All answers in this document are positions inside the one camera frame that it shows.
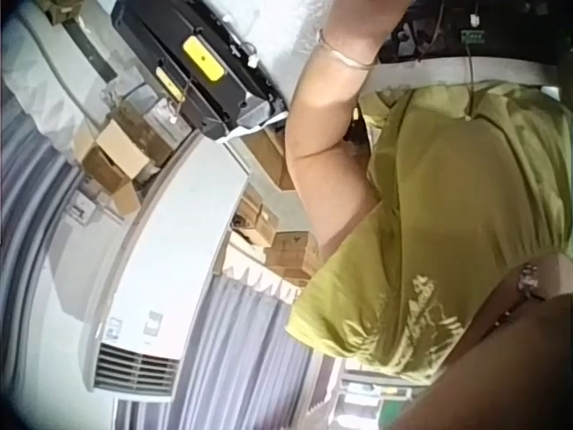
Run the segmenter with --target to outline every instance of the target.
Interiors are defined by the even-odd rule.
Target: air conditioner vent
[[[94,387],[139,395],[171,396],[179,360],[146,356],[102,343]]]

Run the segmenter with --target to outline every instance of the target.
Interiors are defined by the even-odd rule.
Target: black machine
[[[119,0],[115,29],[170,93],[178,113],[211,139],[264,125],[285,101],[224,22],[202,1]]]
[[[570,0],[416,0],[381,63],[489,56],[557,65],[571,49]]]

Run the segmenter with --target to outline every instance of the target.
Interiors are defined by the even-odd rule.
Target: woman's arm
[[[348,58],[369,64],[410,3],[335,0],[324,38]],[[288,169],[324,258],[377,204],[363,169],[341,144],[367,75],[316,48],[286,123]]]

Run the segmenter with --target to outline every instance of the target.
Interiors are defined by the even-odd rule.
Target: yellow top
[[[370,116],[381,202],[298,298],[291,335],[427,382],[511,269],[573,258],[571,115],[508,84],[477,90],[471,117],[470,102],[431,87]]]

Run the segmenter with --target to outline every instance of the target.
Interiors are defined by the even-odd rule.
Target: gray curtain
[[[23,383],[32,298],[57,222],[81,181],[2,81],[0,362],[8,392]]]
[[[226,277],[201,302],[171,404],[119,401],[116,430],[290,426],[311,350],[285,331],[290,306]]]

